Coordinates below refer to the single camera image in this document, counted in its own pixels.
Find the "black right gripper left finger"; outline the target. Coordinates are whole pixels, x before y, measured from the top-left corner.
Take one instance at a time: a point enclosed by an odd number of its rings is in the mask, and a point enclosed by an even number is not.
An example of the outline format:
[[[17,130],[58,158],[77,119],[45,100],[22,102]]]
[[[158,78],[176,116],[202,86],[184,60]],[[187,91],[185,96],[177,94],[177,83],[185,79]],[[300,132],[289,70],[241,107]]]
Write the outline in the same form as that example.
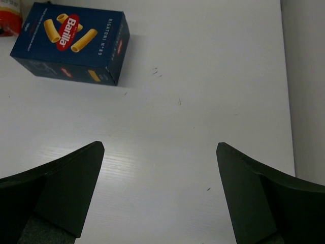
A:
[[[1,243],[75,243],[101,169],[92,142],[62,158],[1,179]]]

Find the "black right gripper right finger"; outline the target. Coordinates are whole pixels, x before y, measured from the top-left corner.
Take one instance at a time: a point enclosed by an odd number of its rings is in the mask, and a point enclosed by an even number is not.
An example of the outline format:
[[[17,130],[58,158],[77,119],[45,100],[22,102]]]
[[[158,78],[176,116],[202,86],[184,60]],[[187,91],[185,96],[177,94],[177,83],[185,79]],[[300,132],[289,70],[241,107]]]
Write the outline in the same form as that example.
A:
[[[324,186],[224,142],[216,157],[237,243],[324,243]]]

